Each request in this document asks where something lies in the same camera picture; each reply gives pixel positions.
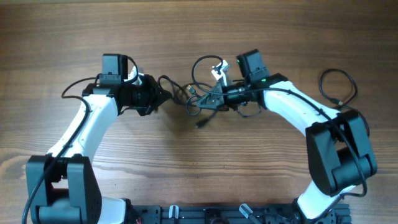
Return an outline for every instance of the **cable connector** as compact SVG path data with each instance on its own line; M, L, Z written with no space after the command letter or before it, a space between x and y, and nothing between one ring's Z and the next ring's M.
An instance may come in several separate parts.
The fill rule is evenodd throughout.
M191 85L187 86L187 90L193 95L197 94L197 91Z

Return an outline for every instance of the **brown background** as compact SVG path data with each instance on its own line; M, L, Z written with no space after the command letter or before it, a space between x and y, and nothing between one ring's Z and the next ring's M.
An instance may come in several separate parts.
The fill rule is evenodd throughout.
M155 77L190 81L194 61L258 48L272 73L321 103L320 72L346 70L359 86L352 106L369 121L379 165L365 198L347 198L355 223L398 219L397 4L394 1L151 1L0 7L0 223L17 223L27 199L24 164L66 130L77 100L71 82L101 71L103 53L132 56ZM210 65L197 74L212 81ZM349 93L331 74L325 91ZM86 84L71 93L80 94ZM256 107L248 108L248 113ZM171 101L158 113L120 116L93 167L101 192L134 204L289 203L310 182L305 138L277 114L219 113L203 129Z

